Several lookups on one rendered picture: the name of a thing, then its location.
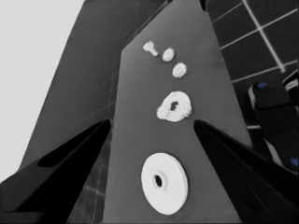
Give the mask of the large thick white disc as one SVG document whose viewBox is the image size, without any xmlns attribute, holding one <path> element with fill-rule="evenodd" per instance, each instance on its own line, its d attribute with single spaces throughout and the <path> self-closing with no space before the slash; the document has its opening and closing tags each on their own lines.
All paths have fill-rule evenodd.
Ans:
<svg viewBox="0 0 299 224">
<path fill-rule="evenodd" d="M 160 214 L 175 214 L 188 197 L 188 178 L 180 162 L 167 153 L 153 153 L 144 161 L 141 185 L 149 204 Z"/>
</svg>

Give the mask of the small white gear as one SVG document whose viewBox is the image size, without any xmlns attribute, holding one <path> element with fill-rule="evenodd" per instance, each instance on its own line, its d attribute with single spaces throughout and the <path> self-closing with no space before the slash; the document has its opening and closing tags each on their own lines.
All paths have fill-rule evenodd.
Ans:
<svg viewBox="0 0 299 224">
<path fill-rule="evenodd" d="M 175 57 L 175 51 L 172 48 L 168 48 L 163 53 L 163 61 L 171 62 Z"/>
<path fill-rule="evenodd" d="M 172 70 L 172 75 L 175 78 L 182 78 L 186 75 L 186 73 L 187 66 L 184 63 L 177 63 Z"/>
</svg>

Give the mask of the dark robot body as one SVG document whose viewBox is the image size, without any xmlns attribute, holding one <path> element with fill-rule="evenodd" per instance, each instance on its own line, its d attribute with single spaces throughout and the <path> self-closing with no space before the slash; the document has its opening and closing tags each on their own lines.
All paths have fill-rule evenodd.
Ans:
<svg viewBox="0 0 299 224">
<path fill-rule="evenodd" d="M 273 161 L 295 174 L 299 162 L 298 79 L 295 70 L 282 81 L 257 82 L 248 89 L 251 108 Z"/>
</svg>

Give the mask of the white round carrier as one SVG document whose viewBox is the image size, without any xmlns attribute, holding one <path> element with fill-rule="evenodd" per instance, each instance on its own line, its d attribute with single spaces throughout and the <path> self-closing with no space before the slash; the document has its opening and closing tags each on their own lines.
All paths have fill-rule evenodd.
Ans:
<svg viewBox="0 0 299 224">
<path fill-rule="evenodd" d="M 157 118 L 170 122 L 179 122 L 192 113 L 189 96 L 183 91 L 172 91 L 157 109 Z"/>
</svg>

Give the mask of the small white T-shaped piece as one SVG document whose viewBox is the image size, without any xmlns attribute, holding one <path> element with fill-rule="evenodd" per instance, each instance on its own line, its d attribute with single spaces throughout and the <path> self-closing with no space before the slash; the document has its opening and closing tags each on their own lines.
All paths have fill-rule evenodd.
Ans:
<svg viewBox="0 0 299 224">
<path fill-rule="evenodd" d="M 151 53 L 153 56 L 158 55 L 158 51 L 154 48 L 154 43 L 152 41 L 149 41 L 143 46 L 143 50 Z"/>
</svg>

